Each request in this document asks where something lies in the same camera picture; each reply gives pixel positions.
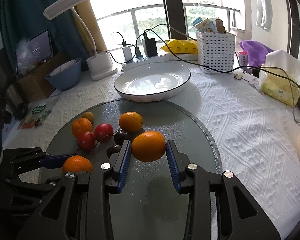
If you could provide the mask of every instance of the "yellow package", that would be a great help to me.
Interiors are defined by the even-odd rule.
[[[264,68],[264,69],[271,71],[274,74],[285,76],[282,70],[269,69],[269,68]],[[288,106],[291,107],[296,106],[299,99],[298,87],[291,82],[291,86],[292,86],[292,94],[291,94],[289,80],[274,76],[264,71],[260,71],[259,85],[260,85],[260,90],[265,92],[269,96],[278,99],[279,101],[285,103]]]
[[[197,41],[170,39],[167,45],[173,53],[198,54]],[[166,45],[161,47],[165,52],[170,52]]]

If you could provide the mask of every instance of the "charging cable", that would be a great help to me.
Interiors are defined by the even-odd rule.
[[[148,31],[151,31],[153,32],[155,35],[158,36],[158,38],[167,46],[168,50],[172,53],[172,55],[174,55],[177,59],[179,59],[180,61],[183,61],[185,63],[189,63],[189,64],[192,64],[192,65],[196,65],[196,66],[201,66],[201,67],[205,67],[205,68],[208,68],[212,71],[215,71],[215,72],[218,72],[218,73],[231,73],[237,69],[240,69],[240,68],[245,68],[245,67],[249,67],[249,68],[254,68],[254,69],[259,69],[259,70],[262,70],[266,73],[269,73],[271,75],[274,75],[274,76],[277,76],[277,77],[281,77],[283,79],[286,79],[286,80],[289,80],[289,84],[290,84],[290,89],[291,89],[291,95],[292,95],[292,102],[293,102],[293,105],[294,105],[294,97],[293,97],[293,90],[292,90],[292,85],[291,85],[291,82],[294,83],[299,89],[300,89],[300,86],[292,79],[290,79],[288,77],[288,74],[282,69],[282,68],[279,68],[279,67],[255,67],[255,66],[239,66],[237,68],[234,68],[232,70],[228,70],[228,71],[221,71],[221,70],[217,70],[217,69],[213,69],[213,68],[210,68],[208,66],[205,66],[205,65],[201,65],[201,64],[198,64],[198,63],[194,63],[194,62],[190,62],[190,61],[186,61],[184,59],[181,59],[180,57],[178,57],[175,53],[172,52],[172,50],[169,48],[169,46],[167,45],[167,43],[153,30],[155,27],[151,28],[151,29],[145,29],[144,33],[148,32]],[[286,75],[285,76],[281,76],[281,75],[278,75],[278,74],[275,74],[275,73],[272,73],[271,71],[268,71],[266,70],[265,68],[269,68],[269,69],[279,69],[281,71],[283,71]],[[298,122],[296,119],[295,119],[295,109],[293,107],[293,119],[296,123],[300,123]]]
[[[113,32],[113,33],[111,33],[111,35],[110,35],[111,40],[112,40],[112,34],[114,34],[114,33],[118,33],[118,34],[121,36],[121,38],[122,38],[122,44],[117,44],[117,43],[115,43],[115,42],[114,42],[114,43],[117,44],[117,45],[127,46],[127,43],[125,42],[124,37],[123,37],[122,34],[119,33],[119,32]]]
[[[184,33],[180,32],[180,31],[176,30],[175,28],[173,28],[173,27],[171,27],[170,25],[165,24],[165,23],[158,24],[158,25],[154,26],[152,29],[154,29],[154,28],[156,28],[156,27],[158,27],[158,26],[161,26],[161,25],[165,25],[165,26],[169,27],[170,29],[174,30],[175,32],[180,33],[180,34],[182,34],[182,35],[184,35],[184,36],[187,36],[188,38],[190,38],[190,39],[193,40],[193,41],[196,41],[196,39],[191,38],[189,35],[186,35],[186,34],[184,34]],[[136,58],[142,57],[142,54],[141,54],[141,52],[140,52],[140,49],[139,49],[139,47],[138,47],[138,45],[137,45],[138,39],[139,39],[142,35],[144,35],[144,38],[147,39],[146,32],[148,32],[148,31],[150,31],[150,30],[152,30],[152,29],[147,29],[147,31],[145,30],[144,33],[141,33],[141,34],[137,37],[137,39],[136,39],[136,44],[135,44],[135,45],[133,45],[133,44],[127,44],[126,41],[124,40],[122,34],[121,34],[120,32],[113,32],[113,33],[111,33],[110,36],[112,36],[112,34],[114,34],[114,33],[118,33],[118,34],[121,36],[121,38],[122,38],[122,44],[118,44],[118,45],[122,45],[122,46],[130,45],[130,46],[133,46],[133,47],[135,48],[135,52],[134,52],[132,58],[129,59],[129,60],[127,60],[127,61],[125,61],[125,62],[118,62],[118,61],[116,61],[116,60],[114,59],[113,55],[111,54],[111,52],[109,52],[109,51],[106,51],[106,50],[100,50],[100,49],[97,49],[97,51],[108,52],[108,53],[110,54],[110,56],[112,57],[112,59],[113,59],[116,63],[118,63],[118,64],[125,64],[125,63],[128,63],[128,62],[130,62],[134,57],[136,57]]]

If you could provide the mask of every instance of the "teal curtain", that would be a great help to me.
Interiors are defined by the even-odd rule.
[[[88,69],[86,47],[68,10],[53,20],[47,20],[43,11],[57,0],[1,0],[0,24],[2,41],[16,72],[16,47],[22,38],[31,39],[49,30],[54,54],[64,52],[69,59],[82,58],[82,70]]]

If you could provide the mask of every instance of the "desk lamp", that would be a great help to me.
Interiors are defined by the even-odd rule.
[[[117,67],[113,66],[112,60],[108,52],[101,52],[99,54],[97,53],[96,44],[94,42],[93,36],[91,35],[89,29],[87,28],[83,20],[75,11],[74,6],[84,1],[86,0],[58,0],[49,7],[45,8],[45,10],[43,11],[43,15],[48,20],[52,20],[58,15],[65,12],[66,10],[70,9],[73,12],[73,14],[80,20],[91,39],[95,53],[94,56],[87,59],[90,75],[93,80],[99,80],[117,72]]]

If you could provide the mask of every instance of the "white plate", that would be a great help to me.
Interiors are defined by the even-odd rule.
[[[125,71],[114,82],[114,88],[135,102],[160,101],[180,93],[190,76],[188,68],[178,63],[149,63]]]

